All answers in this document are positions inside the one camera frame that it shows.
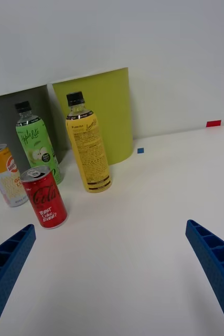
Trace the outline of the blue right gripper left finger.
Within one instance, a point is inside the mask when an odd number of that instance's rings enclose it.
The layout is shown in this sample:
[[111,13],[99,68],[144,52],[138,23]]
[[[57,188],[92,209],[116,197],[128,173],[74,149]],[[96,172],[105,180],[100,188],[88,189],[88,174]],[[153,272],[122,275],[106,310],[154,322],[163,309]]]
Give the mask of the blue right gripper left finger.
[[35,240],[29,224],[0,245],[0,317]]

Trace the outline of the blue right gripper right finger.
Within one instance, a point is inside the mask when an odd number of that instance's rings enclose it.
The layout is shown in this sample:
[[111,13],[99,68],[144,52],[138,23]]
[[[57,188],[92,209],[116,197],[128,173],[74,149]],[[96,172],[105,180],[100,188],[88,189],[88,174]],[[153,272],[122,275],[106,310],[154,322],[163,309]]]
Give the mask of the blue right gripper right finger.
[[224,314],[224,241],[192,219],[187,221],[185,235]]

